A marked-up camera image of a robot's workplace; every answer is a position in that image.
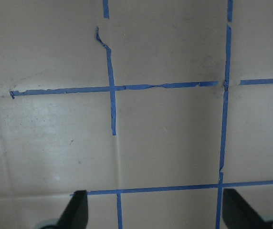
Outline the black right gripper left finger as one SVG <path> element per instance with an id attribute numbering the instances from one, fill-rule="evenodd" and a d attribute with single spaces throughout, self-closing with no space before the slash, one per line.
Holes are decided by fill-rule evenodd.
<path id="1" fill-rule="evenodd" d="M 87 191 L 75 191 L 57 221 L 57 227 L 59 229 L 85 229 L 88 224 L 88 214 Z"/>

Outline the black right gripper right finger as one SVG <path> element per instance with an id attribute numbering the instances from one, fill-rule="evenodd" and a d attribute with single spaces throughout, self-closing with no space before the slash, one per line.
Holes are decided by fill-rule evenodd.
<path id="1" fill-rule="evenodd" d="M 228 229 L 270 229 L 247 201 L 232 188 L 222 194 L 222 219 Z"/>

